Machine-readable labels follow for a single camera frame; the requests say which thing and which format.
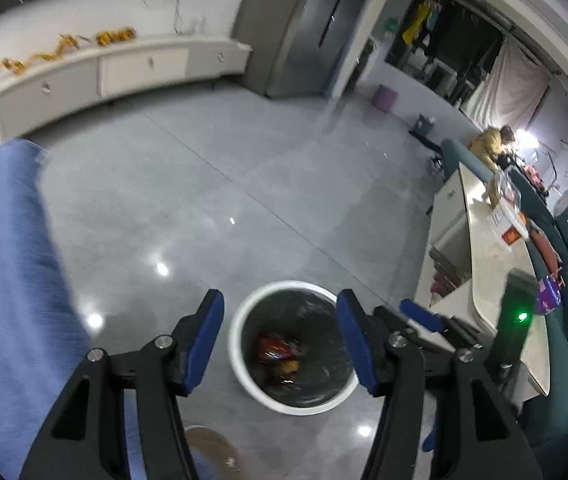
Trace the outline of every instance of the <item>shoe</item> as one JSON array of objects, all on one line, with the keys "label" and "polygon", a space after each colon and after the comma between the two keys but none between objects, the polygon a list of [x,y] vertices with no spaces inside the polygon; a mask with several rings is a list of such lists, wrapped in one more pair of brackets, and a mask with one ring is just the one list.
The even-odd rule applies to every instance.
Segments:
[{"label": "shoe", "polygon": [[199,449],[218,467],[222,480],[246,480],[237,451],[222,434],[205,426],[189,426],[184,435],[189,447]]}]

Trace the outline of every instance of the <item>purple trash bin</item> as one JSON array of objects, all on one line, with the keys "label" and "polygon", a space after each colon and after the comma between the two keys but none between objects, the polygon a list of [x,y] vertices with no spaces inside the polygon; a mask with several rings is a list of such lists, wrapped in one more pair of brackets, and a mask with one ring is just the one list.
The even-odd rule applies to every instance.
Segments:
[{"label": "purple trash bin", "polygon": [[395,100],[397,99],[397,92],[388,86],[380,85],[375,90],[375,95],[370,100],[371,104],[378,110],[383,112],[390,112]]}]

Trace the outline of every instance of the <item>yellow shirt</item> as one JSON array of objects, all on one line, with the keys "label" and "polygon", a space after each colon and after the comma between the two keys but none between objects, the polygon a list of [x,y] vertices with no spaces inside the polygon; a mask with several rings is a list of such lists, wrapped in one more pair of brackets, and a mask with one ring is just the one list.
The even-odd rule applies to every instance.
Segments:
[{"label": "yellow shirt", "polygon": [[497,171],[495,159],[502,153],[502,134],[497,128],[487,128],[471,140],[468,149],[494,173]]}]

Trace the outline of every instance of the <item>gray refrigerator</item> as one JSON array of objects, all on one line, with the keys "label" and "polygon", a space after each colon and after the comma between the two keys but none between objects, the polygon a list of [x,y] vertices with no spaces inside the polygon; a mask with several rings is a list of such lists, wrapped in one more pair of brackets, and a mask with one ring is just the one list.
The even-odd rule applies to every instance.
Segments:
[{"label": "gray refrigerator", "polygon": [[366,0],[242,0],[233,37],[253,53],[242,82],[271,98],[323,94]]}]

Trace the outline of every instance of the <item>curtain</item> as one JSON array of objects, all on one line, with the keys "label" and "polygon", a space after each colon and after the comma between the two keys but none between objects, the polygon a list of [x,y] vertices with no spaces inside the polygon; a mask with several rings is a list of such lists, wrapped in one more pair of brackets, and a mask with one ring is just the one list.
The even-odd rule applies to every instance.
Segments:
[{"label": "curtain", "polygon": [[511,38],[502,44],[493,69],[461,110],[481,130],[507,124],[526,128],[548,86],[548,72]]}]

